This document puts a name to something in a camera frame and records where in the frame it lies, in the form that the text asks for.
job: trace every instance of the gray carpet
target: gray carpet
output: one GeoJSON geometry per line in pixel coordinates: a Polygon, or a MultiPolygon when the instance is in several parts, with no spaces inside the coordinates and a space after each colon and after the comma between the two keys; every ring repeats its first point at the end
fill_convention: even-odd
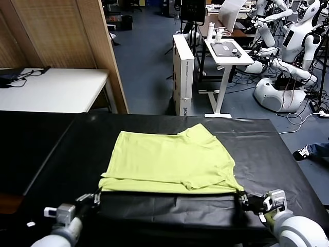
{"type": "MultiPolygon", "coordinates": [[[[156,11],[158,8],[147,7],[143,8],[143,12],[135,11],[132,14],[133,30],[113,32],[118,36],[116,41],[121,44],[115,46],[114,51],[132,114],[165,114],[172,94],[172,80],[166,80],[166,77],[172,73],[172,54],[169,53],[166,56],[164,54],[172,46],[172,34],[179,29],[179,22],[175,25],[173,18],[160,16],[156,11]]],[[[207,58],[205,67],[207,72],[216,71],[211,57],[207,58]]],[[[321,78],[321,71],[315,70],[315,73],[321,78]]],[[[329,89],[328,78],[329,75],[326,75],[325,89],[329,89]]],[[[251,86],[255,84],[236,85],[228,91],[246,89],[251,86]]],[[[276,113],[261,107],[253,98],[252,93],[253,89],[227,94],[222,112],[230,113],[235,118],[270,119],[278,132],[291,131],[298,127],[290,124],[286,118],[279,117],[276,113]]],[[[207,95],[194,92],[192,106],[194,116],[212,113],[207,95]]],[[[310,113],[307,105],[302,113],[303,118],[310,113]]],[[[328,126],[329,119],[311,116],[300,131],[282,135],[282,139],[289,150],[294,152],[306,144],[327,142],[328,126]]],[[[309,160],[299,162],[299,165],[322,203],[329,204],[327,192],[329,166],[309,160]]]]}

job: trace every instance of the folded shirt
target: folded shirt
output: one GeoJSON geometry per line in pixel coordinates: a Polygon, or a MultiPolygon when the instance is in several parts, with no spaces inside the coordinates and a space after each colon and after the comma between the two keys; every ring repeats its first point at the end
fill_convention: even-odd
{"type": "Polygon", "coordinates": [[[221,142],[198,124],[177,135],[121,131],[102,191],[227,193],[243,190],[221,142]]]}

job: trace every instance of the black tablecloth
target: black tablecloth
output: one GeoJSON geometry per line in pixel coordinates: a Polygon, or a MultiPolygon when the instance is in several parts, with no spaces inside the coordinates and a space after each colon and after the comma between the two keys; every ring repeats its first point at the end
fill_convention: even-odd
{"type": "Polygon", "coordinates": [[[74,117],[0,111],[0,192],[24,194],[74,117]]]}
{"type": "MultiPolygon", "coordinates": [[[[22,218],[27,216],[26,219],[42,225],[45,206],[72,203],[78,196],[93,192],[100,174],[107,169],[120,131],[176,134],[198,123],[227,148],[236,163],[235,178],[247,192],[263,194],[283,189],[288,208],[295,215],[309,217],[325,230],[329,229],[327,212],[269,120],[99,113],[80,114],[75,118],[26,195],[20,208],[22,218]]],[[[97,229],[97,238],[101,235],[111,239],[118,237],[115,230],[124,231],[127,236],[138,232],[175,239],[182,233],[187,238],[200,239],[211,234],[216,241],[219,237],[221,241],[227,238],[240,241],[247,235],[269,236],[257,216],[248,212],[244,220],[243,217],[233,196],[107,192],[102,194],[97,216],[103,227],[99,227],[101,223],[93,223],[87,228],[97,229]]]]}

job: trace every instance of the sneaker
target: sneaker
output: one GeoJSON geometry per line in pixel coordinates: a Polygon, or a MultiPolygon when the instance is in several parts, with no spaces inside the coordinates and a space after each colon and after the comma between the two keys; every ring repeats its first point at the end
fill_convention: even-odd
{"type": "Polygon", "coordinates": [[[297,161],[302,161],[302,160],[306,159],[309,156],[310,156],[310,153],[307,149],[307,145],[305,146],[305,148],[299,149],[299,150],[297,150],[296,152],[293,153],[293,157],[297,161]]]}

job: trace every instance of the white desk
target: white desk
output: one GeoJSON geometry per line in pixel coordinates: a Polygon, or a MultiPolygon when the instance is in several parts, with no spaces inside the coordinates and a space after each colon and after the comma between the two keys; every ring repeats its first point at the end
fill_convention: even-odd
{"type": "Polygon", "coordinates": [[[232,71],[233,65],[250,65],[253,64],[253,59],[239,46],[239,44],[233,40],[233,39],[221,39],[221,43],[229,42],[235,45],[235,47],[238,49],[238,51],[241,53],[241,57],[217,57],[214,50],[211,47],[211,43],[214,43],[213,41],[209,42],[206,39],[204,39],[204,42],[206,42],[206,45],[211,53],[212,58],[214,59],[215,63],[217,65],[221,65],[224,69],[223,78],[221,81],[221,88],[220,90],[215,90],[213,92],[202,92],[199,91],[200,94],[208,94],[213,114],[205,114],[205,117],[227,117],[231,118],[232,116],[230,114],[222,114],[221,108],[226,92],[226,87],[228,84],[228,80],[230,77],[230,73],[232,71]],[[215,100],[214,94],[219,93],[217,101],[215,100]]]}
{"type": "MultiPolygon", "coordinates": [[[[103,88],[113,109],[113,95],[107,78],[105,69],[51,68],[43,75],[27,77],[23,87],[0,89],[0,110],[88,112],[103,88]]],[[[22,84],[19,81],[12,85],[22,84]]]]}

